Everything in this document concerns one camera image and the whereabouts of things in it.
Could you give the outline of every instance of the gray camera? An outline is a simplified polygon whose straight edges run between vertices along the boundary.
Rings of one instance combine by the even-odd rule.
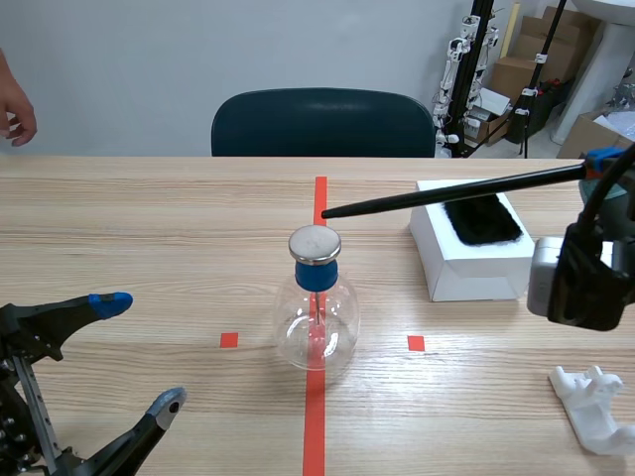
[[[563,238],[548,237],[536,242],[527,291],[527,309],[536,315],[547,317],[552,284],[563,241]],[[613,243],[607,241],[603,243],[601,259],[604,264],[611,266]]]

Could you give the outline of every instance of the red tape marker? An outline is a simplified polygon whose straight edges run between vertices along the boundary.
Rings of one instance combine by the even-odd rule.
[[[231,349],[238,347],[238,332],[223,332],[220,334],[220,348]]]
[[[426,341],[423,335],[408,336],[408,350],[413,352],[424,352],[426,350]]]
[[[326,210],[326,177],[316,177],[316,198],[314,205],[314,225],[326,225],[326,220],[321,217]],[[320,294],[320,302],[316,305],[316,297],[312,295],[310,302],[309,340],[316,338],[321,345],[310,345],[309,362],[319,364],[323,359],[325,339],[319,335],[324,333],[323,325],[315,325],[321,319],[317,319],[318,312],[322,319],[325,318],[324,308],[325,293]],[[307,395],[305,404],[305,448],[303,458],[303,476],[324,476],[326,466],[326,371],[307,371]]]

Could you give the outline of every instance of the black pole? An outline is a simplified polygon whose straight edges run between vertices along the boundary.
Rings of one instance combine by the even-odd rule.
[[[476,198],[533,186],[550,185],[563,181],[582,180],[586,177],[584,163],[577,166],[559,167],[547,171],[531,172],[518,176],[493,178],[490,180],[462,183],[454,186],[436,188],[434,190],[415,191],[402,195],[386,196],[373,200],[361,201],[350,205],[343,205],[325,210],[321,217],[324,219],[343,218],[346,216],[368,215],[383,211],[413,208],[415,206],[433,203]]]
[[[567,5],[567,0],[560,0],[560,3],[558,4],[558,9],[556,10],[556,15],[554,16],[554,21],[552,22],[552,26],[549,29],[549,32],[547,33],[547,38],[545,39],[545,43],[543,44],[543,49],[541,50],[541,55],[547,55],[549,53],[549,47],[552,44],[552,40],[554,39],[554,35],[556,34],[556,29],[558,28],[558,24],[560,22],[560,18],[563,15],[563,11],[565,10],[565,6]],[[527,86],[528,89],[534,89],[536,88],[536,85],[538,84],[538,81],[540,79],[540,74],[543,71],[543,63],[541,62],[537,62],[536,63],[536,67],[534,68],[534,73],[532,74],[532,78],[531,81],[529,83],[529,86]],[[527,159],[528,156],[528,144],[529,144],[529,115],[531,115],[531,110],[530,110],[530,103],[528,102],[529,99],[532,99],[533,96],[525,96],[525,95],[521,95],[518,100],[516,101],[516,103],[514,104],[514,107],[512,109],[512,112],[509,114],[509,117],[503,121],[502,123],[500,123],[492,132],[490,132],[489,134],[487,134],[487,136],[480,141],[476,147],[474,147],[473,149],[471,149],[471,151],[469,152],[469,154],[467,154],[465,157],[471,157],[478,149],[480,149],[480,147],[485,144],[487,141],[489,141],[489,139],[496,134],[505,124],[507,124],[507,122],[509,122],[511,120],[511,118],[514,117],[514,114],[516,114],[516,110],[517,109],[527,109],[530,111],[530,113],[525,116],[525,137],[524,137],[524,141],[525,141],[525,159]]]
[[[469,90],[474,81],[478,57],[483,48],[483,40],[487,33],[487,26],[492,14],[494,0],[474,0],[472,3],[471,15],[480,18],[476,38],[470,47],[469,53],[458,65],[454,88],[452,89],[451,103],[447,112],[449,121],[445,124],[445,134],[455,134],[458,136],[457,144],[448,144],[453,157],[461,157],[465,147],[465,133],[463,130],[463,116],[467,110],[467,98]]]

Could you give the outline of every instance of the red tape line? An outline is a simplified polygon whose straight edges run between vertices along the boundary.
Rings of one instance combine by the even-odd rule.
[[[326,220],[321,217],[326,210],[326,191],[328,189],[326,177],[316,177],[316,198],[314,205],[314,225],[326,225]],[[324,326],[315,325],[318,322],[317,312],[322,319],[325,318],[324,308],[325,293],[320,294],[320,302],[316,305],[315,295],[310,302],[309,341],[312,338],[320,345],[309,346],[309,363],[319,364],[323,359],[325,339]],[[307,395],[305,404],[305,447],[303,458],[303,476],[324,476],[326,465],[326,371],[307,371]]]

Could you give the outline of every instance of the metal cap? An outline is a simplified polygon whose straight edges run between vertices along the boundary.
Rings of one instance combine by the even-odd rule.
[[[341,238],[327,226],[303,226],[289,238],[291,256],[303,265],[327,265],[337,258],[340,250]]]

